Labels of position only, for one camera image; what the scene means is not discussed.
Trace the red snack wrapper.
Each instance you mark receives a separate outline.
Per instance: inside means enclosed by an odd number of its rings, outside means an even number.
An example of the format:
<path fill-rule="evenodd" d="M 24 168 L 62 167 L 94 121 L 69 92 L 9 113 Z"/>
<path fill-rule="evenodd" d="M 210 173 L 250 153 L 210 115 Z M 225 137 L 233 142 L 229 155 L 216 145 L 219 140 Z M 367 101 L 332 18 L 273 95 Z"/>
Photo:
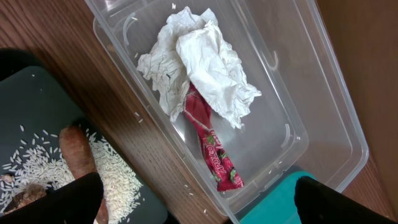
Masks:
<path fill-rule="evenodd" d="M 243 179 L 211 125 L 211 107 L 193 84 L 190 84 L 185 97 L 183 113 L 197 131 L 201 153 L 216 181 L 217 191 L 243 188 Z"/>

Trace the white tissue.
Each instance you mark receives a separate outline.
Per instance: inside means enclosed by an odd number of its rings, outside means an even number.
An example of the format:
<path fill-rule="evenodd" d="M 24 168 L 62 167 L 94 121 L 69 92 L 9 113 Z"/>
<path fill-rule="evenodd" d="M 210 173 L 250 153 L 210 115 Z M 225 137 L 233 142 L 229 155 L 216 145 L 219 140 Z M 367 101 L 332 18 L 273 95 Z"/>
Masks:
<path fill-rule="evenodd" d="M 171 121 L 183 111 L 190 84 L 238 129 L 250 104 L 262 95 L 247 82 L 242 61 L 224 40 L 211 9 L 196 15 L 185 7 L 170 15 L 151 51 L 140 56 L 137 70 L 160 93 L 159 105 Z"/>

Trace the brown meat patty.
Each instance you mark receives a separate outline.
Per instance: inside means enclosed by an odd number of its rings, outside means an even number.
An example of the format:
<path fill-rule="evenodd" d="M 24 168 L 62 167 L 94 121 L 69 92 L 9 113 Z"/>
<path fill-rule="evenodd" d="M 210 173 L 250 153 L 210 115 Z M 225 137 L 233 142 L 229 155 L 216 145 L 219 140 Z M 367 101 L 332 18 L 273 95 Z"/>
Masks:
<path fill-rule="evenodd" d="M 46 196 L 46 190 L 39 184 L 30 184 L 24 191 L 18 193 L 12 198 L 9 205 L 6 207 L 4 214 L 18 210 L 26 205 Z"/>

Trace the brown carrot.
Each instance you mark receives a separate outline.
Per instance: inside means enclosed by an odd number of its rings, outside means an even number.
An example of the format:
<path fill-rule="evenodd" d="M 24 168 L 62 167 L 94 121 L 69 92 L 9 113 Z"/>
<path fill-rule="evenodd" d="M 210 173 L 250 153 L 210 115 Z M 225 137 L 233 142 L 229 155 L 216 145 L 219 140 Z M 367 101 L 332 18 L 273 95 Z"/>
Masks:
<path fill-rule="evenodd" d="M 72 223 L 108 223 L 103 183 L 87 137 L 79 127 L 69 126 L 61 130 L 59 145 L 75 179 L 63 188 L 68 190 L 71 197 L 68 204 L 73 207 L 68 220 Z"/>

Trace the pile of white rice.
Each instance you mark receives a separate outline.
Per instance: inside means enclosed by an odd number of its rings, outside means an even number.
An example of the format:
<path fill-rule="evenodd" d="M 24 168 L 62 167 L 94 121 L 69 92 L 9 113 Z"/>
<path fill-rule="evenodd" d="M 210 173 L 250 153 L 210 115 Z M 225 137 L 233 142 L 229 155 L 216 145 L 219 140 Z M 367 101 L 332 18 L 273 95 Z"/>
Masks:
<path fill-rule="evenodd" d="M 46 130 L 42 134 L 21 129 L 22 137 L 1 156 L 1 214 L 12 199 L 29 184 L 39 184 L 45 190 L 57 190 L 74 181 L 61 152 L 58 135 Z M 136 173 L 99 133 L 85 131 L 97 171 L 104 185 L 104 198 L 110 223 L 126 223 L 129 215 L 140 205 L 143 184 Z"/>

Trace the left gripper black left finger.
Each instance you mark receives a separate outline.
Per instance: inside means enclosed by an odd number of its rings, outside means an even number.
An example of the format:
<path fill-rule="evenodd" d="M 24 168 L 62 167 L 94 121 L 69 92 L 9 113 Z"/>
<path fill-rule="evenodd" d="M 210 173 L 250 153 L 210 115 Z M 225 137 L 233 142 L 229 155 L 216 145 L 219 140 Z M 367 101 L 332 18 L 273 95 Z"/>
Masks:
<path fill-rule="evenodd" d="M 1 217 L 1 224 L 93 223 L 104 190 L 96 172 Z"/>

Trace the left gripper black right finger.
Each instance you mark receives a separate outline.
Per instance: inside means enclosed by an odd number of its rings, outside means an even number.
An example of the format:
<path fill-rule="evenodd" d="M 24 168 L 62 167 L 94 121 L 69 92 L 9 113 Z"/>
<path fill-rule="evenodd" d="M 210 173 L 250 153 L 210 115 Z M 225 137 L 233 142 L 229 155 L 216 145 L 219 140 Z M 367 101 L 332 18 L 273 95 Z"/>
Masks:
<path fill-rule="evenodd" d="M 309 176 L 296 181 L 294 202 L 302 224 L 397 224 Z"/>

